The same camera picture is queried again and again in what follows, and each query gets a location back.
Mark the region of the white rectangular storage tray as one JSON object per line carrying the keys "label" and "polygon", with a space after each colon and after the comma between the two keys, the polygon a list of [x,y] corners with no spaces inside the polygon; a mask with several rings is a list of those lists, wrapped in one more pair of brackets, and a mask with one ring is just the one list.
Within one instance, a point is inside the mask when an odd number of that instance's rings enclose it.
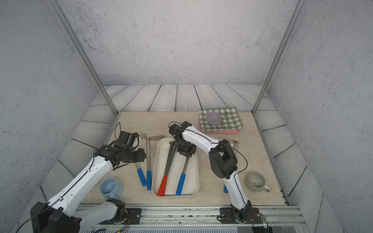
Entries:
{"label": "white rectangular storage tray", "polygon": [[[163,138],[157,144],[156,156],[152,174],[152,193],[157,196],[162,178],[164,176],[166,161],[169,154],[170,142],[173,138]],[[184,167],[186,157],[176,152],[168,174],[166,192],[164,198],[191,197],[197,194],[200,187],[198,172],[198,152],[190,158],[186,171],[186,178],[181,196],[176,195],[179,179]]]}

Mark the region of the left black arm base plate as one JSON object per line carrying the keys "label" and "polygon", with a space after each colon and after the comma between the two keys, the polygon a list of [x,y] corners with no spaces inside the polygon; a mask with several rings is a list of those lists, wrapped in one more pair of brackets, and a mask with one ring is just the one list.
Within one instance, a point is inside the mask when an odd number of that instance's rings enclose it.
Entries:
{"label": "left black arm base plate", "polygon": [[116,214],[113,219],[103,221],[99,225],[139,225],[141,213],[141,208],[126,208],[123,216]]}

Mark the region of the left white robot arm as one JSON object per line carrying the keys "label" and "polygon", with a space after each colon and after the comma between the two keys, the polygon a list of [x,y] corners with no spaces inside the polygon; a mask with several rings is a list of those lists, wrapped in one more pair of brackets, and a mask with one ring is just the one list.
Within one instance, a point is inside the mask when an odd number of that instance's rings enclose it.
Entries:
{"label": "left white robot arm", "polygon": [[106,201],[93,208],[78,212],[76,209],[109,171],[120,167],[120,163],[143,162],[144,149],[112,142],[98,149],[87,167],[58,194],[46,203],[37,202],[31,209],[34,233],[81,233],[99,223],[129,223],[125,203],[116,194],[109,194]]}

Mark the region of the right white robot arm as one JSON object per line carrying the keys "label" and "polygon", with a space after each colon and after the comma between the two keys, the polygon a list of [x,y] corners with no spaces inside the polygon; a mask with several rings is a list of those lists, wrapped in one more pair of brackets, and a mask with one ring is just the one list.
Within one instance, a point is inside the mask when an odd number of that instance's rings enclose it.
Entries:
{"label": "right white robot arm", "polygon": [[187,121],[180,124],[171,122],[169,133],[179,142],[178,152],[180,154],[191,153],[197,148],[208,154],[211,170],[223,180],[228,190],[236,221],[245,222],[252,213],[252,205],[240,183],[238,160],[230,142],[226,139],[221,141],[213,139]]}

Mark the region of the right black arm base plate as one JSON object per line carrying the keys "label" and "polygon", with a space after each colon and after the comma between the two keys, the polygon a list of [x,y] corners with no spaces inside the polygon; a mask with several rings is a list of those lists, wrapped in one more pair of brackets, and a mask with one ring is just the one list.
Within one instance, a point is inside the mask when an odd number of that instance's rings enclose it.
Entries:
{"label": "right black arm base plate", "polygon": [[252,208],[251,210],[241,213],[235,208],[220,208],[220,215],[217,217],[217,221],[222,224],[261,224],[262,214],[258,208]]}

